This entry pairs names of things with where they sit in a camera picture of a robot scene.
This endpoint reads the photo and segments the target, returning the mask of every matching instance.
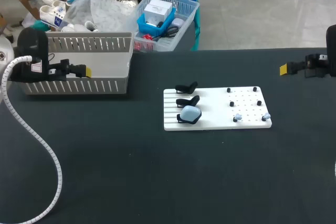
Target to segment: gray plastic basket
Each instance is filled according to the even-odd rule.
[[[69,59],[84,64],[92,78],[67,75],[67,81],[19,83],[26,94],[125,94],[133,53],[133,33],[47,33],[50,64]]]

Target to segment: white box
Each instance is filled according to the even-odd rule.
[[[149,2],[149,4],[168,9],[168,15],[171,13],[171,11],[173,9],[173,4],[172,3],[162,1],[162,0],[151,0]]]
[[[144,10],[145,21],[157,26],[160,22],[164,22],[169,15],[169,10],[164,7],[148,4]]]

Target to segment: blue plastic basket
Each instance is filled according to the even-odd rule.
[[[164,32],[168,29],[169,25],[174,20],[175,12],[176,12],[176,8],[173,7],[172,11],[170,12],[170,14],[168,15],[168,17],[166,18],[166,20],[164,21],[163,25],[160,28],[146,24],[145,13],[143,13],[140,16],[140,18],[138,18],[138,21],[137,21],[139,25],[139,31],[143,34],[150,34],[153,37],[158,37],[164,34]]]

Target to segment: red object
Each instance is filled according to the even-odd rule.
[[[150,34],[146,34],[146,35],[142,36],[142,38],[153,40],[153,37]]]

